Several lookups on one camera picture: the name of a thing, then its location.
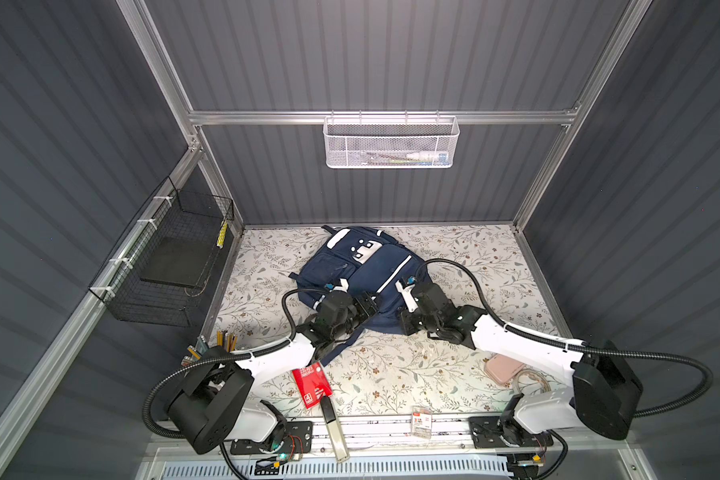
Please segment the navy blue student backpack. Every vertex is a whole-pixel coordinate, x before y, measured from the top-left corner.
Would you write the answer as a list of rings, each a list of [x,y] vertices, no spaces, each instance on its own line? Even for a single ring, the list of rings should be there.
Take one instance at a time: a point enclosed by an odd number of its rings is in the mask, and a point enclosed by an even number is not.
[[[299,272],[289,274],[299,289],[298,299],[314,310],[332,291],[345,291],[352,296],[368,292],[376,297],[379,306],[378,313],[348,339],[327,348],[316,347],[314,358],[327,365],[366,330],[404,335],[398,319],[398,309],[404,300],[398,285],[408,286],[412,277],[426,280],[429,274],[418,271],[424,267],[420,256],[379,229],[362,226],[334,229],[327,225],[323,229],[330,238]]]

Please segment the red notebook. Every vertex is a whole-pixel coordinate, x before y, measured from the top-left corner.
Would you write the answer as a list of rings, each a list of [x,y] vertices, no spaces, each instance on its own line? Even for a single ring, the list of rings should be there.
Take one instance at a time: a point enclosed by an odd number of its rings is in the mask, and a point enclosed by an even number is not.
[[[333,394],[324,367],[320,362],[295,369],[292,371],[292,375],[306,409],[317,406],[324,397],[331,397]]]

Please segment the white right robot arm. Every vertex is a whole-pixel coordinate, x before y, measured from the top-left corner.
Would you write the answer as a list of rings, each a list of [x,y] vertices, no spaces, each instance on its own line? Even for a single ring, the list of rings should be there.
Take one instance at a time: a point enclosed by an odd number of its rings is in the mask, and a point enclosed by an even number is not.
[[[511,447],[568,428],[587,428],[601,437],[623,440],[634,419],[679,409],[713,384],[711,369],[693,358],[620,350],[610,341],[591,346],[583,340],[543,334],[502,320],[486,302],[457,307],[439,285],[425,279],[425,272],[420,266],[413,276],[395,284],[405,303],[399,312],[405,333],[424,331],[432,340],[498,354],[563,385],[559,390],[535,396],[517,393],[511,398],[491,428]],[[629,365],[632,359],[689,366],[699,371],[701,379],[679,398],[641,409],[644,387]]]

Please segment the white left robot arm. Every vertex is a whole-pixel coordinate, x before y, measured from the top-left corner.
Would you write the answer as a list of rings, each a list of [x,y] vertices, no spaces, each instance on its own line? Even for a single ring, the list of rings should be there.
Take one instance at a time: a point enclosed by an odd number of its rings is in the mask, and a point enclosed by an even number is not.
[[[312,319],[295,321],[288,300],[319,297]],[[254,386],[292,370],[331,362],[380,312],[381,295],[334,288],[296,288],[281,297],[288,335],[256,349],[208,350],[200,359],[160,380],[147,394],[141,419],[153,434],[186,440],[198,454],[220,446],[243,421]]]

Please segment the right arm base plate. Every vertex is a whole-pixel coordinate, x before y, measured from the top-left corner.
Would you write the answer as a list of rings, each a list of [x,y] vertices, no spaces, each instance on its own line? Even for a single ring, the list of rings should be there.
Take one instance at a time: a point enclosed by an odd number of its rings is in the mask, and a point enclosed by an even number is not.
[[[469,433],[476,448],[545,449],[555,441],[549,433],[532,434],[516,421],[504,421],[498,415],[472,416],[467,419]]]

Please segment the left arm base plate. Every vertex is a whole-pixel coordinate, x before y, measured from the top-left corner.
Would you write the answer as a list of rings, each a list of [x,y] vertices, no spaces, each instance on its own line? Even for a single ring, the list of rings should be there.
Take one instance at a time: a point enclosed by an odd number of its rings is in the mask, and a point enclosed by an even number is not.
[[[312,449],[313,430],[312,421],[288,421],[277,446],[268,440],[230,440],[229,451],[232,455],[306,454]]]

